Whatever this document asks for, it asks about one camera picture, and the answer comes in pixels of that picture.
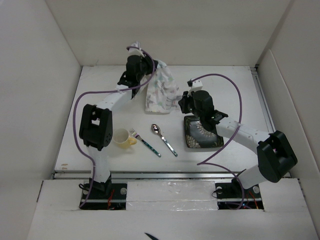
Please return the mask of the white floral cloth napkin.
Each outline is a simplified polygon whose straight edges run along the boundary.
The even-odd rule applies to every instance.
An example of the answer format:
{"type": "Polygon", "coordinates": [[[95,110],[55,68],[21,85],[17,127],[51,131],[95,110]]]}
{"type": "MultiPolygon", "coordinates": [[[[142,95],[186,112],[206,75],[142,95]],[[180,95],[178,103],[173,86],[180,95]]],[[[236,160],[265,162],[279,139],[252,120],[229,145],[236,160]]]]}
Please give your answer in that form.
{"type": "MultiPolygon", "coordinates": [[[[138,41],[131,45],[140,47],[138,41]]],[[[144,50],[142,52],[144,57],[153,59],[144,50]]],[[[182,93],[167,64],[161,60],[155,60],[158,61],[158,65],[151,74],[143,76],[141,80],[129,80],[129,82],[133,83],[132,92],[134,94],[146,89],[146,112],[169,114],[179,108],[178,101],[182,99],[182,93]]]]}

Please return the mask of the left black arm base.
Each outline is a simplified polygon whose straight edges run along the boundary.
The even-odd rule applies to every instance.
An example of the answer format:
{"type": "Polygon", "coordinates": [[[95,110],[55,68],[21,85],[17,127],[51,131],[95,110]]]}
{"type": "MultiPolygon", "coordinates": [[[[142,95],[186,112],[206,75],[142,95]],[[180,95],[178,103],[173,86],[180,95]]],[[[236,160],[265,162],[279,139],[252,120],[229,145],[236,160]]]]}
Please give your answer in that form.
{"type": "Polygon", "coordinates": [[[93,181],[80,183],[78,187],[82,190],[79,208],[81,210],[125,210],[127,203],[127,183],[113,183],[111,176],[106,182],[93,181]]]}

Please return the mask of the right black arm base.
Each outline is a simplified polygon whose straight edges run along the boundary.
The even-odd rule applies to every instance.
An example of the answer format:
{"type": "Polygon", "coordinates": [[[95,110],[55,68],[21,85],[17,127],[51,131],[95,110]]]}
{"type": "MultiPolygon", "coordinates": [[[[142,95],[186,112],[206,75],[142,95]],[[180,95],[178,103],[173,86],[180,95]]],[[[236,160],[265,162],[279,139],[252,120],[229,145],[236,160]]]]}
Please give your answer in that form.
{"type": "Polygon", "coordinates": [[[219,210],[263,210],[261,191],[258,184],[244,189],[244,196],[239,184],[217,182],[211,196],[217,200],[219,210]]]}

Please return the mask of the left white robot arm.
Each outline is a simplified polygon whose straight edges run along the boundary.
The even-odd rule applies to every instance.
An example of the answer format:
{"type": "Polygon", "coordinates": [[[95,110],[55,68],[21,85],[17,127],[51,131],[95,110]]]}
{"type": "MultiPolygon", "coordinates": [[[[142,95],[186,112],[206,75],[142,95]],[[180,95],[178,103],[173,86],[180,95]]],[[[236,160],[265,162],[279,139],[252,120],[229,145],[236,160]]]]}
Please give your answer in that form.
{"type": "Polygon", "coordinates": [[[115,90],[88,91],[81,94],[73,109],[72,127],[76,127],[76,111],[80,99],[89,94],[104,94],[107,96],[97,104],[86,104],[83,107],[79,133],[74,133],[74,140],[80,153],[92,162],[92,177],[89,179],[89,189],[93,189],[100,198],[111,194],[111,173],[108,160],[98,152],[106,148],[113,138],[113,113],[125,103],[132,100],[147,81],[155,75],[159,62],[149,55],[134,54],[127,58],[125,71],[121,75],[115,90]]]}

